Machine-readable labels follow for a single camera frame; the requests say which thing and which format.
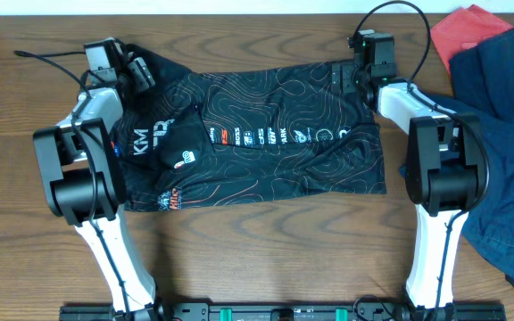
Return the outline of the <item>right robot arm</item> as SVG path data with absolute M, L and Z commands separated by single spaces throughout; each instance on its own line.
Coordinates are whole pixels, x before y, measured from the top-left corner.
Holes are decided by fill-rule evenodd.
M 372 29 L 348 39 L 354 64 L 333 69 L 333 87 L 356 93 L 408 136 L 405 186 L 417 213 L 413 263 L 403 320 L 453 320 L 452 275 L 461 230 L 485 196 L 489 160 L 477 116 L 459 115 L 397 78 L 394 38 Z

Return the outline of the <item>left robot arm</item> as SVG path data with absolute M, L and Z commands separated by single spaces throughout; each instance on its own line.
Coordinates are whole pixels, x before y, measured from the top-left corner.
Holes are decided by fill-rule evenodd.
M 141 58 L 116 38 L 84 46 L 88 69 L 73 111 L 37 130 L 33 143 L 50 210 L 85 240 L 101 268 L 111 305 L 67 304 L 61 320 L 160 320 L 157 286 L 125 219 L 126 186 L 111 131 L 135 94 L 153 86 Z

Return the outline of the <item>black cycling jersey orange lines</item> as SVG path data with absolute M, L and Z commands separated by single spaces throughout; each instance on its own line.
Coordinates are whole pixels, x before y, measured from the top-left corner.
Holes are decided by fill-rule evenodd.
M 154 86 L 112 130 L 134 212 L 383 194 L 379 127 L 335 62 L 198 73 L 138 45 Z

